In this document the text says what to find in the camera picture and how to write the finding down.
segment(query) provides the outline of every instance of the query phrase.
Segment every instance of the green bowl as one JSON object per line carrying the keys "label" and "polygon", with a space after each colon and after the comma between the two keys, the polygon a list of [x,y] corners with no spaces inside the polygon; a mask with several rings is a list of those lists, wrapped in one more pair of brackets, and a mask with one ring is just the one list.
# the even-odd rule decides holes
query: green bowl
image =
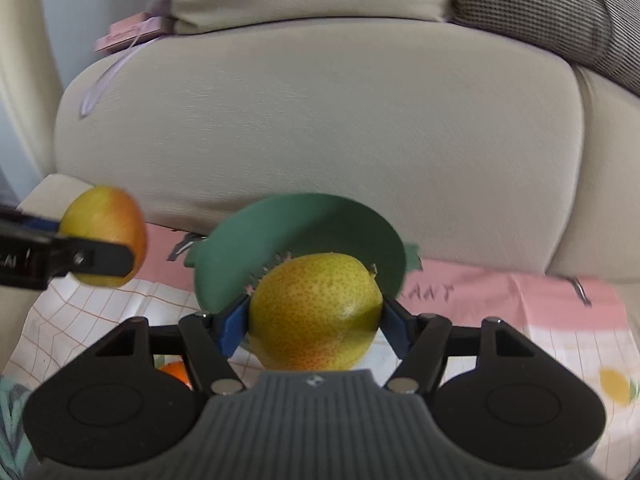
{"label": "green bowl", "polygon": [[273,196],[230,216],[197,242],[185,265],[194,267],[200,307],[222,311],[287,255],[343,253],[376,267],[383,294],[394,298],[406,269],[402,240],[373,209],[341,196]]}

